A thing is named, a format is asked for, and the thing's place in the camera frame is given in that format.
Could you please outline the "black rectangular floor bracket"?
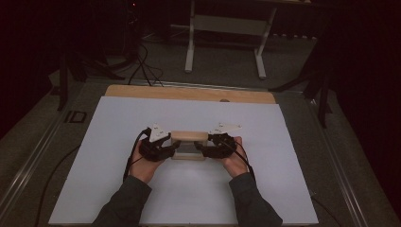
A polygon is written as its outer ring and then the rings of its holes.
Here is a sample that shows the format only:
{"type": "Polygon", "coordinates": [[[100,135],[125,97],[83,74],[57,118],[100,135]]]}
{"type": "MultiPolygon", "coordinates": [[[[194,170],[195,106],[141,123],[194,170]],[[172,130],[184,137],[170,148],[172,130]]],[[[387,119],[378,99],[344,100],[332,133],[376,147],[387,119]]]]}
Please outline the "black rectangular floor bracket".
{"type": "Polygon", "coordinates": [[[65,123],[83,123],[87,117],[86,112],[69,111],[64,118],[65,123]]]}

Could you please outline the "wooden picture frame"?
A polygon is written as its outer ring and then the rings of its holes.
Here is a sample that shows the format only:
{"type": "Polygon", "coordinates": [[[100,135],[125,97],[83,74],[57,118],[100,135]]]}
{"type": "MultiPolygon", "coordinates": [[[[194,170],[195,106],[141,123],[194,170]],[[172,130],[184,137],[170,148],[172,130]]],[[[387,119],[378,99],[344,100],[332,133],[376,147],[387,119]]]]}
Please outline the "wooden picture frame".
{"type": "Polygon", "coordinates": [[[180,145],[175,149],[173,159],[203,161],[205,157],[196,145],[206,146],[208,133],[205,131],[173,131],[171,133],[171,144],[179,142],[180,145]]]}

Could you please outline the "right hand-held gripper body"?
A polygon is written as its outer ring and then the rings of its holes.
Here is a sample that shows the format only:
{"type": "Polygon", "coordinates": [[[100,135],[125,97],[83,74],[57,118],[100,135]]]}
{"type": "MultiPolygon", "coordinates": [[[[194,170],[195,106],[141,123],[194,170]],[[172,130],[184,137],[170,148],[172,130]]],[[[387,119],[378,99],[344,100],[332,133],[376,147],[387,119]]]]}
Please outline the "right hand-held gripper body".
{"type": "Polygon", "coordinates": [[[236,151],[236,141],[230,135],[231,131],[240,130],[241,126],[237,124],[219,123],[208,133],[208,140],[213,143],[212,146],[204,148],[213,148],[215,150],[214,158],[228,158],[236,151]]]}

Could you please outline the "person's right hand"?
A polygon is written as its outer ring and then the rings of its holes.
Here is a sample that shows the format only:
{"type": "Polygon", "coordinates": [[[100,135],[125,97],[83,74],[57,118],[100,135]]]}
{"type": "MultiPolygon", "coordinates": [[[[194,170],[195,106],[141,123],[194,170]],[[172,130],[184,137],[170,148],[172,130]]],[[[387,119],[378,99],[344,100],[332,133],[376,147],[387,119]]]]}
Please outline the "person's right hand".
{"type": "Polygon", "coordinates": [[[230,157],[221,159],[223,167],[229,173],[232,178],[235,178],[241,174],[249,171],[246,164],[247,158],[245,155],[244,148],[242,147],[242,138],[240,136],[235,137],[236,141],[236,152],[230,157]]]}

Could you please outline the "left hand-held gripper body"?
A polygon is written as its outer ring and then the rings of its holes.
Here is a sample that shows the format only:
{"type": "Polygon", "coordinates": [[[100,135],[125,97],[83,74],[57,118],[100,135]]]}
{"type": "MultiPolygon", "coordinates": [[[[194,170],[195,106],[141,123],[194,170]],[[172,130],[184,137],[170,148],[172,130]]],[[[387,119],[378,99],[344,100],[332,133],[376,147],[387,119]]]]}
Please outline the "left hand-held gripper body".
{"type": "Polygon", "coordinates": [[[142,140],[142,143],[139,147],[140,154],[151,162],[163,161],[163,149],[173,148],[164,147],[164,142],[170,139],[171,134],[162,129],[156,123],[154,123],[150,128],[143,130],[143,134],[146,136],[146,138],[142,140]]]}

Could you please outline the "white metal stand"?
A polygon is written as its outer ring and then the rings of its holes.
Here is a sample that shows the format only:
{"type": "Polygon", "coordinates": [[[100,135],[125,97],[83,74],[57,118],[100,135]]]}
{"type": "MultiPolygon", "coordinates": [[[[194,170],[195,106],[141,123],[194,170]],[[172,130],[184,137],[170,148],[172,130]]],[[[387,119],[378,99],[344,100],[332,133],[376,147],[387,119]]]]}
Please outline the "white metal stand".
{"type": "Polygon", "coordinates": [[[196,30],[213,31],[213,32],[259,36],[261,38],[261,43],[254,50],[253,54],[259,78],[266,79],[267,74],[265,71],[265,65],[263,62],[262,54],[267,39],[270,35],[270,29],[276,11],[277,11],[276,7],[273,7],[270,10],[267,21],[203,15],[196,13],[195,0],[191,0],[190,16],[189,16],[189,41],[186,53],[184,72],[191,73],[193,70],[193,61],[195,53],[195,44],[194,44],[195,31],[196,30]]]}

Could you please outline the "black floor stand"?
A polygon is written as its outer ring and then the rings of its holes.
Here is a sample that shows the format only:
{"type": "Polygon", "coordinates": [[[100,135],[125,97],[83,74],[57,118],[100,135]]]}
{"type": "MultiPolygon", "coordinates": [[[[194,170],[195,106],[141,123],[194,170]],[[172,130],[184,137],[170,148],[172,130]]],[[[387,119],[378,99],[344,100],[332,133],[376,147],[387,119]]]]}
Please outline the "black floor stand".
{"type": "Polygon", "coordinates": [[[318,98],[318,120],[324,129],[326,128],[325,114],[327,111],[328,90],[332,69],[330,62],[332,57],[333,52],[330,49],[330,35],[325,31],[317,39],[299,76],[283,85],[270,88],[272,92],[283,92],[295,85],[308,81],[308,84],[303,90],[303,95],[307,99],[313,99],[316,95],[320,95],[318,98]]]}
{"type": "Polygon", "coordinates": [[[68,101],[68,75],[71,75],[76,81],[85,81],[88,78],[85,68],[89,67],[103,77],[124,80],[115,71],[127,67],[130,63],[132,63],[132,58],[109,65],[78,51],[63,50],[60,55],[59,85],[52,90],[52,93],[60,98],[58,111],[63,110],[68,101]]]}

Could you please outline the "metal floor rail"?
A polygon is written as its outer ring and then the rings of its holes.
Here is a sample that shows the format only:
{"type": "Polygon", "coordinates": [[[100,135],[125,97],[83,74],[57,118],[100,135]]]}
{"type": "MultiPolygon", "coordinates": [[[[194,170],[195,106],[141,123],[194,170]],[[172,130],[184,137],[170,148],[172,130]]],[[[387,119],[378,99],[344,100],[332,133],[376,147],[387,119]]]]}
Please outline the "metal floor rail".
{"type": "Polygon", "coordinates": [[[317,126],[318,131],[324,141],[325,147],[327,148],[328,155],[329,155],[329,162],[333,168],[334,175],[338,182],[341,194],[347,205],[348,211],[350,213],[352,221],[354,222],[355,227],[369,227],[367,220],[360,208],[354,188],[350,184],[350,181],[344,171],[343,165],[340,161],[340,157],[337,154],[334,144],[333,144],[327,130],[323,128],[323,126],[321,125],[321,123],[318,119],[317,102],[315,100],[307,99],[305,101],[305,103],[306,103],[306,105],[312,115],[313,121],[314,121],[315,125],[317,126]]]}
{"type": "Polygon", "coordinates": [[[36,108],[0,141],[0,219],[18,200],[69,109],[36,108]]]}

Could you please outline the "person's left hand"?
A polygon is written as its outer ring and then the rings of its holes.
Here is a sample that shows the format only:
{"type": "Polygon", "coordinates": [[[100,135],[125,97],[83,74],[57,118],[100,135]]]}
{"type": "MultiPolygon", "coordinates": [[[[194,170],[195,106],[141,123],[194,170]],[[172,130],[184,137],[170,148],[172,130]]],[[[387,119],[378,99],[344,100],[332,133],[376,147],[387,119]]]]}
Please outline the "person's left hand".
{"type": "Polygon", "coordinates": [[[137,178],[144,183],[149,183],[151,181],[157,168],[163,163],[163,161],[151,162],[145,159],[140,154],[139,148],[136,148],[134,150],[131,158],[132,162],[129,168],[129,175],[137,178]]]}

